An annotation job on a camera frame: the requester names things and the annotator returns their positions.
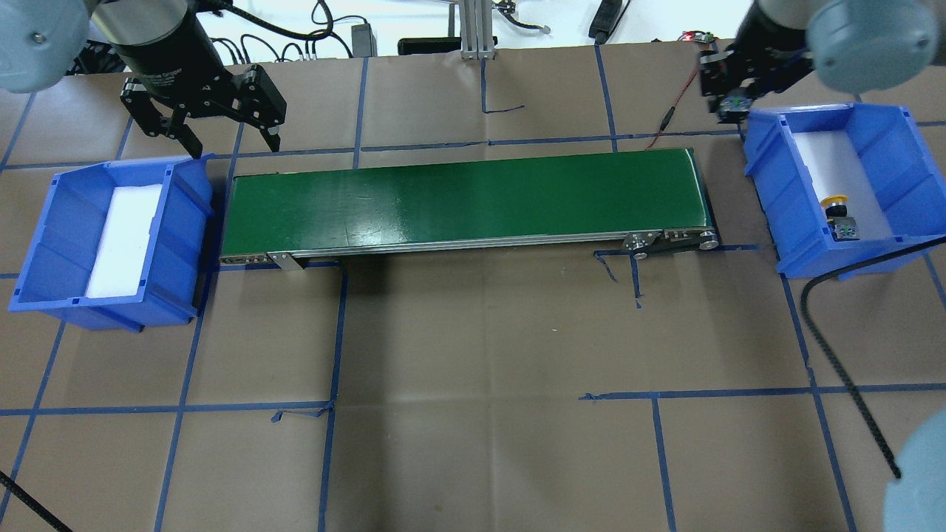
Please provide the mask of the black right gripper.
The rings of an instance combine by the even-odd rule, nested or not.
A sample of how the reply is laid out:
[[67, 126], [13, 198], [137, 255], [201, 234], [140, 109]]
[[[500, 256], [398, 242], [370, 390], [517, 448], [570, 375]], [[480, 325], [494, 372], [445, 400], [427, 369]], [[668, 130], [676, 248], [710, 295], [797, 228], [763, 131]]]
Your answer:
[[813, 70], [805, 30], [746, 31], [724, 50], [699, 53], [701, 94], [711, 112], [733, 89], [746, 87], [757, 101], [785, 92]]

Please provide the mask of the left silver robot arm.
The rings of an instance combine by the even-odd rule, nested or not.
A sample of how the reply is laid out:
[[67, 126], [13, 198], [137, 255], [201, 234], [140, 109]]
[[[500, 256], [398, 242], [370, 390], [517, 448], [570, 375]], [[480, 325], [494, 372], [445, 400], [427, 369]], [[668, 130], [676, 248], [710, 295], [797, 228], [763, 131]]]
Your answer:
[[202, 11], [229, 11], [269, 27], [230, 1], [4, 1], [2, 88], [26, 94], [54, 86], [95, 28], [129, 70], [120, 101], [143, 134], [174, 140], [198, 159], [203, 143], [187, 121], [227, 117], [279, 151], [286, 100], [261, 65], [240, 74], [225, 68], [200, 23]]

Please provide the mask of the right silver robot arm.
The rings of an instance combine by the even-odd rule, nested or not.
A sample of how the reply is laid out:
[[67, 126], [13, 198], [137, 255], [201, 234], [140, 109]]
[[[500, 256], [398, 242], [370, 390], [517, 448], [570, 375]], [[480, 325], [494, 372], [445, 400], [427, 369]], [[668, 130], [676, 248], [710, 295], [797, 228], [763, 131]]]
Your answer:
[[753, 1], [726, 48], [702, 52], [701, 93], [720, 123], [815, 74], [838, 93], [882, 91], [944, 64], [942, 1]]

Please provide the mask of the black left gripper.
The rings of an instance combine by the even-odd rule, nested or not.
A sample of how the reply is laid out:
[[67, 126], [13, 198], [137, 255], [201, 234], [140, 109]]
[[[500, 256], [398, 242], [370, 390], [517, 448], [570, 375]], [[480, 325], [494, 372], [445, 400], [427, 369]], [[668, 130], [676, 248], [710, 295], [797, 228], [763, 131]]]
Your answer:
[[256, 126], [270, 151], [280, 151], [287, 102], [261, 65], [234, 74], [203, 44], [122, 45], [120, 57], [132, 71], [120, 101], [146, 136], [175, 140], [200, 160], [203, 143], [185, 118], [229, 117]]

